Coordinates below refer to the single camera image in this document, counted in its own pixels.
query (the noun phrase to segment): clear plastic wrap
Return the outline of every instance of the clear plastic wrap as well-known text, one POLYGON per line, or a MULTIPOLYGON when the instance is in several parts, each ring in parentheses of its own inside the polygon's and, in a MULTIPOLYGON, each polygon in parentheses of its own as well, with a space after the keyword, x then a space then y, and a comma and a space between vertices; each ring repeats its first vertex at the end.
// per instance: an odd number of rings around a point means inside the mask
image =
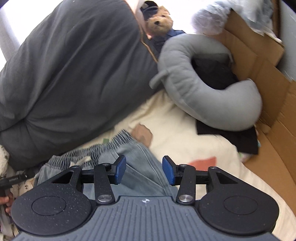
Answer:
POLYGON ((263 34, 272 26, 271 0, 219 0, 209 1, 208 5, 192 16, 192 26, 196 33, 208 35, 221 33, 231 8, 259 34, 263 34))

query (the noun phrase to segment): denim shorts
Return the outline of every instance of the denim shorts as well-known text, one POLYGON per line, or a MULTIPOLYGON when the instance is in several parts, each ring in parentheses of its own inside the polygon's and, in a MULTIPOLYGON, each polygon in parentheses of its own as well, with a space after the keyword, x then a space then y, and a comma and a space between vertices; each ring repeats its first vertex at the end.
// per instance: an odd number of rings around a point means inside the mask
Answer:
MULTIPOLYGON (((177 188, 169 185, 162 171, 162 164, 149 149, 122 130, 107 144, 97 144, 86 149, 77 149, 61 156, 53 156, 43 165, 37 175, 37 184, 48 180, 74 164, 83 170, 95 165, 114 163, 119 155, 126 157, 126 170, 119 185, 111 185, 115 198, 119 196, 177 196, 177 188)), ((84 184, 83 193, 95 199, 94 185, 84 184)))

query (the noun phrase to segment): cream bedsheet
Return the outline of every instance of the cream bedsheet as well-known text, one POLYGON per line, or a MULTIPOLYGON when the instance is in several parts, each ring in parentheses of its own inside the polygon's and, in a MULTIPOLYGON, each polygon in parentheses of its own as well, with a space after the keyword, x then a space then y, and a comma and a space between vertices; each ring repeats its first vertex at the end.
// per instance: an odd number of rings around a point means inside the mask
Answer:
MULTIPOLYGON (((155 94, 113 130, 82 147, 102 143, 104 138, 111 139, 122 129, 130 132, 139 123, 152 132, 150 150, 159 161, 165 155, 170 156, 176 164, 215 156, 218 167, 272 196, 280 207, 280 215, 273 234, 280 240, 295 240, 296 218, 285 201, 239 161, 235 146, 228 140, 214 135, 198 136, 195 119, 179 109, 165 91, 155 94)), ((204 185, 197 185, 196 189, 197 199, 206 194, 204 185)))

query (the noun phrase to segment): teddy bear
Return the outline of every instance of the teddy bear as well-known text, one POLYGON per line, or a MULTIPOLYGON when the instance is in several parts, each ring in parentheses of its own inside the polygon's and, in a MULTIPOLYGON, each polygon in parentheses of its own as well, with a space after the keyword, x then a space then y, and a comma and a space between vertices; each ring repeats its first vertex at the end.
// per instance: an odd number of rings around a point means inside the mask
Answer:
POLYGON ((145 1, 141 11, 146 22, 147 34, 151 36, 150 41, 159 53, 165 41, 185 33, 182 30, 173 29, 173 20, 169 11, 164 6, 158 7, 154 1, 145 1))

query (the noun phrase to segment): gray wall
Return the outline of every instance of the gray wall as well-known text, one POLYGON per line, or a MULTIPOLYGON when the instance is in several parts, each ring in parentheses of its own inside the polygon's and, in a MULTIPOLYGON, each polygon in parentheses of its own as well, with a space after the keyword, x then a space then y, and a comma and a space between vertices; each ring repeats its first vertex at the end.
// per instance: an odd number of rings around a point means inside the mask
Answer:
POLYGON ((281 1, 280 9, 280 39, 285 46, 285 54, 278 65, 278 69, 289 80, 296 80, 296 13, 283 1, 281 1))

